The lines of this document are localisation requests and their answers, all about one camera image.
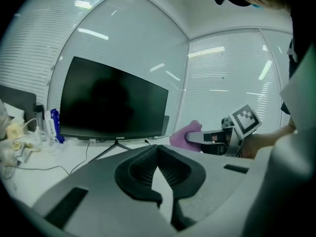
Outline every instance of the person's hand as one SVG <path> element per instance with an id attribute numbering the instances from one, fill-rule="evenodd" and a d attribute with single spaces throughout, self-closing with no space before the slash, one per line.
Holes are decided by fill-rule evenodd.
<path id="1" fill-rule="evenodd" d="M 241 147 L 242 158 L 254 159 L 261 145 L 260 136 L 257 134 L 250 134 L 247 136 Z"/>

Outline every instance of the window blinds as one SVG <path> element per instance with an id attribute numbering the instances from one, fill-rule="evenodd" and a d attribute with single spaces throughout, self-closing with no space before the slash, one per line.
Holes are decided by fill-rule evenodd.
<path id="1" fill-rule="evenodd" d="M 259 30 L 222 32 L 191 42 L 189 68 L 177 129 L 192 120 L 203 130 L 221 128 L 221 119 L 249 104 L 263 125 L 280 128 L 280 83 L 271 51 Z"/>
<path id="2" fill-rule="evenodd" d="M 0 45 L 0 84 L 47 103 L 52 68 L 73 28 L 100 0 L 27 0 Z"/>

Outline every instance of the black panel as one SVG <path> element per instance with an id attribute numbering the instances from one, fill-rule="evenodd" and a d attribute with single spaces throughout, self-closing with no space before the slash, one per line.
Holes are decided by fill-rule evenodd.
<path id="1" fill-rule="evenodd" d="M 226 154 L 228 146 L 223 144 L 205 145 L 201 144 L 201 151 L 208 155 L 223 156 Z"/>
<path id="2" fill-rule="evenodd" d="M 64 83 L 60 133 L 122 140 L 160 136 L 168 90 L 105 64 L 74 57 Z M 104 117 L 91 122 L 85 117 Z"/>
<path id="3" fill-rule="evenodd" d="M 81 188 L 73 188 L 51 212 L 47 214 L 45 219 L 58 228 L 63 228 L 68 222 L 76 208 L 79 206 L 88 191 Z"/>
<path id="4" fill-rule="evenodd" d="M 249 168 L 240 167 L 240 166 L 231 165 L 231 164 L 225 165 L 224 169 L 228 169 L 228 170 L 235 171 L 235 172 L 242 173 L 242 174 L 247 174 L 247 172 L 249 170 Z"/>
<path id="5" fill-rule="evenodd" d="M 161 195 L 151 189 L 157 167 L 172 188 L 175 199 L 193 196 L 206 178 L 205 169 L 199 163 L 165 146 L 153 145 L 121 163 L 116 168 L 115 180 L 132 198 L 160 204 Z"/>
<path id="6" fill-rule="evenodd" d="M 227 143 L 227 139 L 226 139 L 226 133 L 225 132 L 219 132 L 216 133 L 217 135 L 217 141 L 218 143 Z"/>
<path id="7" fill-rule="evenodd" d="M 166 135 L 166 133 L 167 133 L 167 128 L 168 128 L 168 124 L 169 124 L 169 119 L 170 119 L 170 116 L 164 116 L 163 125 L 162 125 L 162 131 L 161 131 L 161 136 L 164 136 L 164 135 Z"/>
<path id="8" fill-rule="evenodd" d="M 193 219 L 184 216 L 179 202 L 174 200 L 171 216 L 171 224 L 174 226 L 174 228 L 178 231 L 182 231 L 185 228 L 193 226 L 195 223 L 196 221 Z"/>
<path id="9" fill-rule="evenodd" d="M 203 139 L 204 139 L 204 141 L 207 141 L 207 142 L 213 141 L 212 140 L 212 134 L 211 133 L 203 134 Z"/>

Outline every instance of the monitor stand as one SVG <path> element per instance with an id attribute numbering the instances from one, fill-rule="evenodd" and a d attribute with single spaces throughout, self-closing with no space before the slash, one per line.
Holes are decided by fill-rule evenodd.
<path id="1" fill-rule="evenodd" d="M 105 151 L 103 151 L 101 154 L 99 154 L 98 156 L 96 156 L 95 158 L 93 158 L 90 161 L 97 160 L 98 158 L 100 158 L 101 156 L 105 155 L 106 153 L 108 153 L 109 151 L 111 151 L 113 148 L 116 148 L 116 147 L 120 147 L 120 148 L 124 148 L 126 150 L 130 150 L 130 148 L 120 144 L 119 141 L 116 140 L 113 145 L 111 145 L 108 149 L 106 149 Z"/>

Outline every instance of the person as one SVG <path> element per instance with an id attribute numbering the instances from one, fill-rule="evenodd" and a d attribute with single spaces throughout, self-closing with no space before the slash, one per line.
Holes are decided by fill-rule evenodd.
<path id="1" fill-rule="evenodd" d="M 315 24 L 312 14 L 314 14 L 314 0 L 245 0 L 255 6 L 270 9 L 285 9 L 291 14 L 293 21 L 293 39 L 288 51 L 290 65 L 289 76 L 293 76 L 305 53 L 315 41 Z M 290 114 L 283 103 L 281 110 Z M 255 158 L 257 152 L 267 146 L 273 146 L 276 141 L 294 132 L 295 123 L 291 118 L 288 125 L 270 134 L 252 134 L 248 136 L 241 149 L 243 158 Z"/>

